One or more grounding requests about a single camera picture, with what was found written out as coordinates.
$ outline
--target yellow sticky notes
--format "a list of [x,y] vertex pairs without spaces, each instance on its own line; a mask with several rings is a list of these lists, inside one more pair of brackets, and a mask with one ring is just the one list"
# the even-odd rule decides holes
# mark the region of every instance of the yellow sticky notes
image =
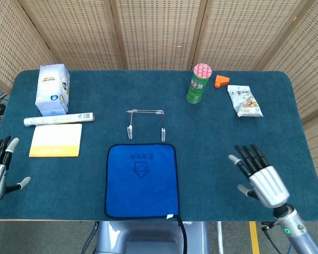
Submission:
[[36,126],[30,157],[77,157],[82,125],[54,124]]

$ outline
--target snack bag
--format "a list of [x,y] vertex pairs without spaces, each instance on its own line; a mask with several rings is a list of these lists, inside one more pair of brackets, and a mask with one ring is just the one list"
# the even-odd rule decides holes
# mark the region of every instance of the snack bag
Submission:
[[231,98],[233,108],[239,117],[263,116],[249,86],[229,85],[227,91]]

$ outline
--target white box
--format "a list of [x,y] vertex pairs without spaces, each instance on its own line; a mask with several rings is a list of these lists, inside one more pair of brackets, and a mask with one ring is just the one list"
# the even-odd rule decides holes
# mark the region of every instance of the white box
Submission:
[[64,64],[40,66],[36,106],[43,116],[68,112],[69,73]]

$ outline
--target green can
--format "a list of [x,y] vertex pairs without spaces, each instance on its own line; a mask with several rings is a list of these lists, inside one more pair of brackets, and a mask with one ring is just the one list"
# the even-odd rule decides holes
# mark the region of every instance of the green can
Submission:
[[193,77],[186,99],[189,103],[200,102],[202,93],[205,90],[207,81],[212,74],[212,69],[205,63],[197,64],[193,69]]

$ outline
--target table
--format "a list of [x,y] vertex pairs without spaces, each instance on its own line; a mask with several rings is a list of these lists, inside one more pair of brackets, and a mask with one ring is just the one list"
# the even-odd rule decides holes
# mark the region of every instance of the table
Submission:
[[[266,221],[272,211],[237,190],[249,183],[228,160],[234,145],[255,143],[275,166],[305,220],[318,219],[318,181],[299,118],[290,79],[278,71],[214,71],[199,104],[186,101],[191,71],[70,71],[69,113],[94,112],[83,123],[79,157],[29,158],[40,116],[34,105],[38,70],[14,83],[0,138],[20,138],[7,184],[31,176],[28,186],[4,197],[0,219],[110,220],[104,214],[108,149],[116,143],[158,143],[161,122],[135,115],[128,140],[126,110],[165,111],[166,142],[176,148],[181,217],[185,221]],[[249,85],[264,117],[237,117],[227,87],[213,88],[215,75]]]

